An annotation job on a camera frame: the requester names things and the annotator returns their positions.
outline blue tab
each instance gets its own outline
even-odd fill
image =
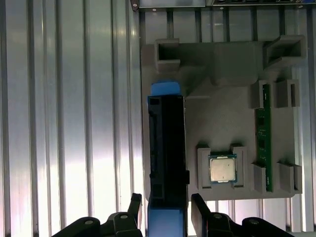
[[[181,95],[180,84],[176,81],[160,81],[152,84],[151,96]]]

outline metal panel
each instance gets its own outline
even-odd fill
[[[50,226],[49,226],[49,196],[48,196],[48,163],[47,163],[47,153],[46,153],[46,112],[45,112],[45,87],[46,71],[44,67],[44,37],[43,37],[43,27],[42,22],[44,21],[43,15],[43,2],[40,0],[34,1],[33,8],[33,24],[34,26],[34,79],[35,79],[35,137],[36,137],[36,168],[37,177],[32,182],[37,183],[32,185],[32,188],[37,187],[37,198],[38,198],[38,219],[37,222],[33,224],[38,225],[38,232],[43,237],[51,236]]]
[[[196,17],[194,11],[175,11],[173,13],[174,37],[180,43],[197,42]]]
[[[304,34],[313,49],[315,16],[293,8],[139,14],[125,0],[0,0],[0,236],[47,237],[88,214],[104,222],[126,210],[131,192],[144,193],[140,42],[272,40],[284,30]],[[310,50],[292,69],[300,80],[295,150],[304,193],[209,201],[212,211],[238,223],[259,216],[293,232],[314,230],[311,57]]]
[[[114,31],[114,121],[117,172],[117,211],[127,210],[131,197],[131,152],[130,152],[130,92],[128,15],[126,1],[113,1]]]
[[[60,122],[66,225],[88,215],[84,111],[83,8],[77,0],[59,2]]]
[[[146,12],[145,32],[142,37],[146,38],[146,43],[154,43],[156,39],[167,38],[167,13],[166,12]]]
[[[27,2],[11,0],[6,2],[5,7],[11,236],[31,236],[33,223]]]
[[[91,215],[105,222],[116,211],[113,125],[111,3],[86,1],[85,36],[90,159],[92,159]]]
[[[205,6],[205,0],[140,0],[139,7],[194,7]]]
[[[48,195],[51,234],[55,234],[61,229],[60,188],[63,183],[59,180],[59,153],[58,153],[58,121],[57,121],[57,65],[56,49],[59,45],[56,42],[56,3],[54,0],[43,1],[43,38],[44,38],[44,73],[46,77],[46,153],[48,166]]]

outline gray 3d-printed tray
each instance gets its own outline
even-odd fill
[[[189,195],[204,200],[288,198],[302,192],[302,169],[294,161],[293,109],[298,82],[288,67],[305,57],[303,36],[273,42],[186,43],[157,40],[141,50],[143,152],[146,198],[150,194],[147,96],[159,80],[179,81],[186,97]],[[271,88],[271,162],[273,191],[256,153],[255,109],[263,107],[263,85]],[[236,154],[235,182],[210,183],[213,152]]]

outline green circuit board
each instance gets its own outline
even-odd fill
[[[263,85],[263,108],[255,110],[257,162],[266,168],[266,189],[273,191],[270,85]]]

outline corrugated metal wall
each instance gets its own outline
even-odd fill
[[[304,193],[207,204],[238,223],[259,216],[313,231],[315,25],[312,9],[134,13],[127,0],[0,0],[0,236],[47,237],[87,215],[105,222],[127,210],[132,192],[144,193],[140,45],[284,33],[308,39],[308,59],[292,70],[301,83],[294,113]]]

